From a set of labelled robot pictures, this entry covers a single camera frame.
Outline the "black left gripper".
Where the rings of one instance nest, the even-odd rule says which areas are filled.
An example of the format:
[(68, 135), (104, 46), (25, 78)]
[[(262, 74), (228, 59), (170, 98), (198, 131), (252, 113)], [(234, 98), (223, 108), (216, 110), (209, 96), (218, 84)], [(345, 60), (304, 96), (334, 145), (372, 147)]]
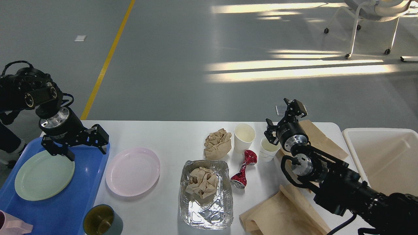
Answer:
[(65, 156), (74, 162), (75, 155), (69, 146), (79, 145), (94, 146), (102, 154), (107, 153), (109, 134), (99, 124), (86, 129), (70, 107), (46, 109), (46, 106), (40, 106), (39, 117), (39, 128), (46, 134), (41, 145), (51, 156)]

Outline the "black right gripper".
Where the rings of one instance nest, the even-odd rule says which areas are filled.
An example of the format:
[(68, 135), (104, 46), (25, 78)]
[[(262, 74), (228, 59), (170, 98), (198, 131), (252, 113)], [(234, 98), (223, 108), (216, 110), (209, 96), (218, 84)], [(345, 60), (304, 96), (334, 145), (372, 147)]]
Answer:
[(298, 119), (308, 115), (305, 105), (294, 99), (284, 98), (287, 105), (283, 122), (274, 125), (271, 119), (266, 119), (267, 127), (264, 135), (270, 144), (278, 145), (278, 141), (284, 151), (291, 151), (294, 146), (306, 146), (309, 142), (305, 130), (299, 124)]

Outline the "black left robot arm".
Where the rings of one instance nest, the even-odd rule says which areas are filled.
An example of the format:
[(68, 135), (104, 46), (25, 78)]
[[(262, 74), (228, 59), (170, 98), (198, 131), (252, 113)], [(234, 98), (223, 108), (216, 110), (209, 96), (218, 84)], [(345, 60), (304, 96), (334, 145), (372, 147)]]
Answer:
[(27, 67), (14, 75), (6, 74), (11, 65), (20, 62), (6, 64), (1, 73), (1, 112), (9, 112), (7, 120), (13, 121), (22, 110), (35, 109), (40, 118), (39, 128), (44, 132), (41, 145), (52, 156), (66, 156), (74, 161), (75, 155), (69, 147), (79, 145), (95, 146), (106, 154), (109, 134), (99, 124), (89, 129), (83, 126), (70, 108), (73, 95), (62, 92), (49, 73), (24, 61)]

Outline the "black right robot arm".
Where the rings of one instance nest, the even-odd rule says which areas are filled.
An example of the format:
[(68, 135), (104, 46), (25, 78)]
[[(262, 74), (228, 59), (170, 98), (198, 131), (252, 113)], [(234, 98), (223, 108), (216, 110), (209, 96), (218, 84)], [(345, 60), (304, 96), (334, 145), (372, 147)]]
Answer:
[(298, 100), (284, 98), (286, 110), (275, 125), (266, 119), (264, 132), (268, 142), (280, 145), (288, 153), (281, 159), (286, 179), (298, 188), (315, 193), (314, 201), (330, 213), (343, 216), (349, 210), (352, 217), (329, 232), (330, 235), (360, 216), (370, 228), (357, 230), (359, 235), (416, 235), (417, 196), (392, 193), (387, 196), (360, 182), (360, 174), (349, 164), (314, 146), (298, 118), (307, 115)]

